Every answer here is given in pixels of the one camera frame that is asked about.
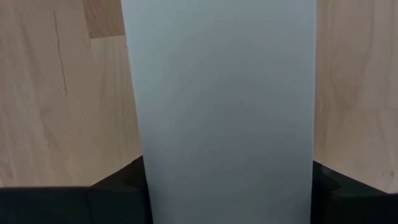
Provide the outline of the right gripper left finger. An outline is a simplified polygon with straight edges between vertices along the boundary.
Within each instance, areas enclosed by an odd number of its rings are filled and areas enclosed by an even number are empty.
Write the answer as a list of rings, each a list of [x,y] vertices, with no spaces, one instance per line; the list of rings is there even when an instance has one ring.
[[[89,187],[0,188],[0,224],[152,224],[143,158]]]

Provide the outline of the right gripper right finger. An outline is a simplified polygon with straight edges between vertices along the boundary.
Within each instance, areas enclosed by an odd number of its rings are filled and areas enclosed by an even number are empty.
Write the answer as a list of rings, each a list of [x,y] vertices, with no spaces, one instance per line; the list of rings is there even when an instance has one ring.
[[[310,224],[398,224],[398,193],[313,162]]]

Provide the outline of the white raceway cover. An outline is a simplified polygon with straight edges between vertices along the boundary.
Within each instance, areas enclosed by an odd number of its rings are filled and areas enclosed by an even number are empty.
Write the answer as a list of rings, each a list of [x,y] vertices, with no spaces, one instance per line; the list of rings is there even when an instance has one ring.
[[[154,224],[310,224],[317,0],[121,0]]]

